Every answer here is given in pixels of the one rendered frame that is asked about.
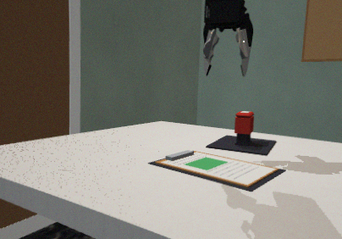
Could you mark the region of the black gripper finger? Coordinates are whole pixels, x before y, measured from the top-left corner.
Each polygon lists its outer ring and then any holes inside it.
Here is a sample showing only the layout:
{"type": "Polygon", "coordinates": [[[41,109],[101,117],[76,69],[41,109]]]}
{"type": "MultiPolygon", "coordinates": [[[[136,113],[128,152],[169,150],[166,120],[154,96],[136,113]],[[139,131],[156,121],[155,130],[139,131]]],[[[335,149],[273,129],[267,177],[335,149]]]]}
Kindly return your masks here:
{"type": "Polygon", "coordinates": [[[242,59],[240,67],[242,70],[242,75],[245,76],[248,67],[253,37],[253,26],[248,13],[245,14],[245,19],[241,24],[240,28],[237,28],[236,30],[237,34],[235,36],[235,39],[239,43],[240,56],[242,59]]]}
{"type": "Polygon", "coordinates": [[[213,57],[213,49],[219,41],[219,36],[216,31],[217,28],[213,28],[210,24],[205,24],[203,36],[204,36],[204,48],[203,48],[203,58],[204,58],[204,71],[207,76],[209,70],[211,69],[211,60],[213,57]],[[214,30],[215,29],[215,30],[214,30]],[[212,33],[211,33],[212,31],[212,33]],[[211,34],[211,35],[210,35],[211,34]],[[210,37],[210,38],[209,38],[210,37]],[[204,55],[205,54],[205,55],[204,55]],[[205,57],[206,56],[206,57],[205,57]]]}

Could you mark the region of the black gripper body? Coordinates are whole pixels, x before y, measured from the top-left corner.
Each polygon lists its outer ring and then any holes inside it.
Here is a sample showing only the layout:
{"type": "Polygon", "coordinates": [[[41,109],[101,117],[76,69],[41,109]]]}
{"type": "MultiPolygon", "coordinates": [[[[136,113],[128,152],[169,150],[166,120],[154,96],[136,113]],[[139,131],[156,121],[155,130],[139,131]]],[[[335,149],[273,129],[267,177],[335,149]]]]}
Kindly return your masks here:
{"type": "Polygon", "coordinates": [[[214,28],[236,31],[245,19],[245,0],[205,0],[204,23],[214,28]],[[209,9],[210,6],[210,9],[209,9]]]}

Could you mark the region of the red and black self-inking stamp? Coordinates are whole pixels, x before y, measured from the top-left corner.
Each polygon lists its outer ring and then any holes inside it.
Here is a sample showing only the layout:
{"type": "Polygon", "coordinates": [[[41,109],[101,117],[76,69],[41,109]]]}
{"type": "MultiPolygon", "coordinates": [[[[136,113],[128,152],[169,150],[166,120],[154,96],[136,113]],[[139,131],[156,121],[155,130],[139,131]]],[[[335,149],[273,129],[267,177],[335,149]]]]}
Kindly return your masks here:
{"type": "Polygon", "coordinates": [[[253,112],[240,111],[235,117],[234,133],[237,133],[235,145],[249,146],[254,123],[253,112]]]}

